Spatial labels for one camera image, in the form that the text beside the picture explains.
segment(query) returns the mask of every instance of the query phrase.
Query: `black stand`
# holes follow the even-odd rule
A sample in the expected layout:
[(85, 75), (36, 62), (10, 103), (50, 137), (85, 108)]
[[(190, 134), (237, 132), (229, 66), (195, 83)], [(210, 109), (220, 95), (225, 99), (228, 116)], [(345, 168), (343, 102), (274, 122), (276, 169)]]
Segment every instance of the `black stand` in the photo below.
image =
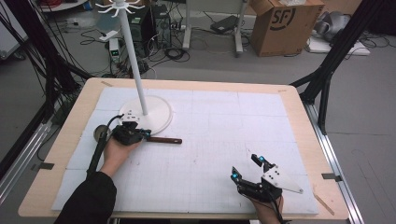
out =
[(309, 105), (314, 104), (315, 98), (321, 92), (318, 126), (323, 134), (326, 134), (326, 111), (332, 75), (359, 39), (364, 29), (370, 24), (376, 13), (379, 12), (383, 3), (384, 0), (362, 0), (320, 67), (310, 75), (290, 83), (291, 86), (297, 88), (309, 82), (305, 91), (300, 93), (301, 100)]

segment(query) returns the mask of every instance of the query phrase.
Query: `black sleeve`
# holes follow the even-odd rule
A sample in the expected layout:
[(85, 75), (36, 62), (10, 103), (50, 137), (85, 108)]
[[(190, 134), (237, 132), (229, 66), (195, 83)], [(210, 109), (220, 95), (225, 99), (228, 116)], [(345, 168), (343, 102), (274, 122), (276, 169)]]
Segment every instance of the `black sleeve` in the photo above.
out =
[(117, 189), (108, 175), (94, 173), (76, 188), (55, 224), (106, 224), (113, 212), (116, 194)]

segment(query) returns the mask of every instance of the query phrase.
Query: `person's hand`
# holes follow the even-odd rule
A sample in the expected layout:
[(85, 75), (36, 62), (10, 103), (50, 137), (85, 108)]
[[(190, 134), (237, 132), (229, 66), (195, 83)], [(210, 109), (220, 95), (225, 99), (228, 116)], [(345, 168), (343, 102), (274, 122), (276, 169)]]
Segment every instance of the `person's hand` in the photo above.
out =
[[(260, 203), (254, 199), (250, 199), (253, 203), (254, 208), (256, 208), (256, 214), (259, 221), (262, 224), (279, 224), (279, 219), (277, 218), (277, 213), (270, 203)], [(279, 212), (282, 213), (283, 209), (283, 196), (276, 199), (276, 203), (279, 208)]]
[(105, 147), (105, 163), (100, 171), (108, 176), (113, 176), (120, 166), (126, 161), (131, 151), (136, 149), (141, 142), (124, 146), (114, 138), (110, 138)]

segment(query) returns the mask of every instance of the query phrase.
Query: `floor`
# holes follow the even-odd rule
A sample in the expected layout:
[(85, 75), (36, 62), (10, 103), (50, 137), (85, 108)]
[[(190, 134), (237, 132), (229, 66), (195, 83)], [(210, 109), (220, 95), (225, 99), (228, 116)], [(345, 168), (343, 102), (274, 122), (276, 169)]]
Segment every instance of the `floor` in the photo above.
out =
[[(212, 15), (219, 20), (220, 15)], [(194, 14), (197, 24), (210, 23), (203, 13)], [(254, 19), (246, 18), (248, 32)], [(102, 71), (108, 64), (103, 44), (81, 46), (83, 31), (64, 34), (69, 50), (88, 71)], [(388, 36), (396, 45), (396, 37)], [(379, 45), (383, 39), (375, 40)], [(315, 71), (325, 54), (304, 51), (294, 57), (256, 56), (251, 46), (240, 58), (233, 55), (233, 39), (193, 31), (190, 59), (184, 63), (166, 62), (149, 70), (143, 78), (240, 83), (289, 84)], [(327, 132), (341, 163), (346, 181), (365, 223), (396, 223), (396, 48), (370, 49), (369, 56), (352, 56), (336, 70), (330, 91)], [(0, 159), (17, 140), (27, 122), (43, 104), (43, 91), (29, 61), (0, 63)], [(54, 138), (42, 147), (40, 156), (50, 150)], [(0, 206), (1, 223), (52, 223), (53, 218), (19, 217), (18, 207), (29, 189), (38, 164), (33, 158), (22, 177)], [(191, 223), (174, 220), (175, 223)], [(315, 221), (292, 223), (347, 223)]]

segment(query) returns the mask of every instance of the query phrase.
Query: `white grid paper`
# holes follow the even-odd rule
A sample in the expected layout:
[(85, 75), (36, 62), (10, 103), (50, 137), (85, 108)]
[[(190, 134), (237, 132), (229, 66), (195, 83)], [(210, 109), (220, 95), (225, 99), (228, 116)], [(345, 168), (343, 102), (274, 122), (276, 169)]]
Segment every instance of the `white grid paper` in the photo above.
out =
[[(263, 155), (287, 171), (304, 190), (284, 190), (284, 214), (317, 214), (287, 113), (278, 94), (231, 91), (144, 89), (159, 95), (174, 112), (157, 136), (183, 144), (144, 143), (113, 177), (118, 189), (115, 211), (169, 213), (254, 213), (230, 178), (232, 166), (244, 179), (259, 182), (262, 168), (251, 154)], [(105, 88), (67, 165), (53, 210), (61, 210), (85, 179), (96, 147), (93, 130), (137, 97), (136, 89)]]

